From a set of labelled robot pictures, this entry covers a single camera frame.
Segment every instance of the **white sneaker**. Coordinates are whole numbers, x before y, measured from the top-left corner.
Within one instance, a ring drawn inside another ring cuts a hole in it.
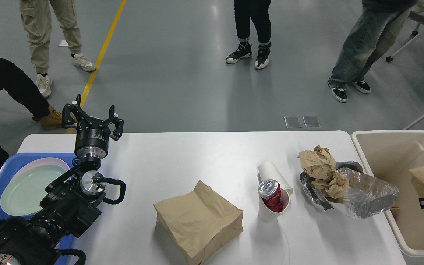
[[[40,94],[42,94],[45,99],[52,95],[52,90],[50,90],[50,86],[52,85],[52,83],[53,80],[48,74],[45,77],[43,77],[41,74],[37,74],[37,88],[39,89]]]
[[[71,59],[74,65],[83,68],[86,72],[93,72],[96,70],[96,65],[86,59],[82,53],[75,54]]]

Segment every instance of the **aluminum foil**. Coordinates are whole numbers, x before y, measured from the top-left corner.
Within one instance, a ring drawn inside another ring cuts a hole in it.
[[[339,162],[336,168],[350,181],[348,191],[338,199],[325,198],[311,184],[314,180],[311,176],[304,172],[300,175],[303,190],[317,209],[323,212],[335,209],[351,218],[365,219],[389,210],[394,204],[399,194],[395,185],[361,173],[362,167],[357,162]]]

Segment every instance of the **black cable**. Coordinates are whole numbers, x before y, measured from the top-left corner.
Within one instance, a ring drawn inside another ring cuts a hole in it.
[[[74,157],[74,158],[71,160],[71,164],[72,164],[73,166],[77,166],[77,165],[79,165],[79,164],[80,164],[80,161],[81,161],[81,158],[78,158],[78,157],[76,156],[76,157]]]
[[[112,200],[109,198],[103,198],[102,201],[105,203],[109,203],[109,204],[117,204],[123,201],[123,198],[125,196],[125,183],[124,181],[121,180],[116,180],[116,179],[111,179],[111,178],[97,178],[95,179],[95,181],[97,183],[109,183],[112,185],[117,185],[120,186],[120,191],[119,191],[119,198],[116,200]]]
[[[86,254],[81,250],[60,250],[60,255],[75,255],[79,259],[74,265],[84,265],[86,262]]]

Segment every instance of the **tan boot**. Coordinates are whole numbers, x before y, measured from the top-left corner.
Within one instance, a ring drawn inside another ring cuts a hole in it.
[[[45,131],[50,131],[53,129],[62,127],[62,113],[56,111],[52,105],[49,106],[49,112],[45,117],[40,118],[40,125]]]

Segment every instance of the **black and white sneaker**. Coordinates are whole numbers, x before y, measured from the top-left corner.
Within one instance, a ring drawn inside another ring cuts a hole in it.
[[[271,42],[268,45],[259,45],[258,55],[254,67],[256,69],[263,69],[269,64],[269,52],[271,51]]]
[[[360,92],[368,94],[371,92],[371,87],[364,80],[360,82],[351,82],[351,84]]]
[[[348,96],[346,95],[346,89],[345,87],[335,86],[330,84],[330,81],[328,81],[328,87],[331,90],[331,93],[335,97],[337,101],[340,102],[346,102],[348,101]]]
[[[251,51],[251,44],[248,42],[240,42],[236,51],[232,52],[225,58],[227,64],[237,63],[241,58],[251,57],[253,52]]]

